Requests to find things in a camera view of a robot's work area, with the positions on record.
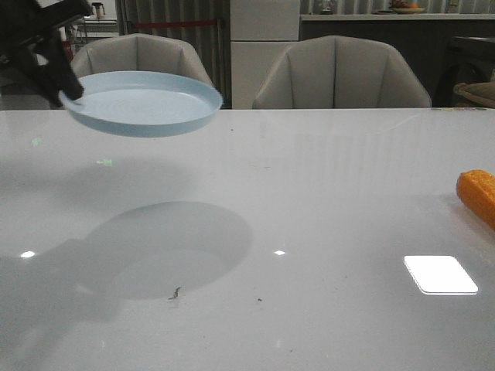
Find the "kettle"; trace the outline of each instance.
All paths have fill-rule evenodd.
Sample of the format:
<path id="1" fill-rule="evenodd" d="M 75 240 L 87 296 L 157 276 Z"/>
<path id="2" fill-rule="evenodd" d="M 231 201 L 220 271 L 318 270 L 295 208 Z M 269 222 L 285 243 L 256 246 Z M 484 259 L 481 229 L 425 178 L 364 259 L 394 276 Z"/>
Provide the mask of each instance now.
<path id="1" fill-rule="evenodd" d="M 96 12 L 96 18 L 97 19 L 103 19 L 103 18 L 105 18 L 105 14 L 106 14 L 105 13 L 105 6 L 103 5 L 102 2 L 92 2 L 91 3 L 91 6 L 94 7 L 94 10 Z"/>

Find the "orange sponge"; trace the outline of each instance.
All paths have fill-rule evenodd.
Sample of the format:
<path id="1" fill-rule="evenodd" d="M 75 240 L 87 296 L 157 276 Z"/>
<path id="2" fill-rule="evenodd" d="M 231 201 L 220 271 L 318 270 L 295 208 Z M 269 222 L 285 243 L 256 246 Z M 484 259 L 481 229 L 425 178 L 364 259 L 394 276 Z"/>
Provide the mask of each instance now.
<path id="1" fill-rule="evenodd" d="M 495 175 L 479 169 L 462 173 L 457 179 L 457 195 L 495 230 Z"/>

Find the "light blue plate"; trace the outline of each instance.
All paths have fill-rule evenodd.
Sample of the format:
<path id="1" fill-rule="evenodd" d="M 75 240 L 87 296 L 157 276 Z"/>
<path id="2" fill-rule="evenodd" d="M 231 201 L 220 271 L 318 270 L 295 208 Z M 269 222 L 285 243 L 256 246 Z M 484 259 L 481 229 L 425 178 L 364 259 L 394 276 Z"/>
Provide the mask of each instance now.
<path id="1" fill-rule="evenodd" d="M 77 100 L 60 100 L 81 124 L 128 137 L 166 137 L 206 125 L 222 96 L 198 80 L 169 73 L 116 71 L 80 78 Z"/>

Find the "beige chair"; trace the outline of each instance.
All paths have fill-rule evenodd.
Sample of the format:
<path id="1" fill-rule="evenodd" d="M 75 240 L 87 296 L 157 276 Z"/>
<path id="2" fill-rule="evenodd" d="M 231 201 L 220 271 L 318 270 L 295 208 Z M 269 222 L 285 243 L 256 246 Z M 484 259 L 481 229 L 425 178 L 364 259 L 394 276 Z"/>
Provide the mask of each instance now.
<path id="1" fill-rule="evenodd" d="M 431 107 L 425 88 L 392 46 L 325 36 L 288 46 L 253 108 Z"/>
<path id="2" fill-rule="evenodd" d="M 141 33 L 93 41 L 71 66 L 78 77 L 122 70 L 173 73 L 212 85 L 196 50 L 182 40 Z"/>

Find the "white table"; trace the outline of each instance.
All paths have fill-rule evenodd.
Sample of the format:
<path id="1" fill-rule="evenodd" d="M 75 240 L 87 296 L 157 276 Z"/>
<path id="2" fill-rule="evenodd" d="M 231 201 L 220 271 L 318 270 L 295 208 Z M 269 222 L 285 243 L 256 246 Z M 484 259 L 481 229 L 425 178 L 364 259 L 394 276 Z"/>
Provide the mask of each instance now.
<path id="1" fill-rule="evenodd" d="M 0 369 L 493 369 L 495 233 L 455 187 L 494 159 L 494 111 L 221 111 L 157 139 L 0 112 Z M 406 255 L 479 292 L 421 293 Z"/>

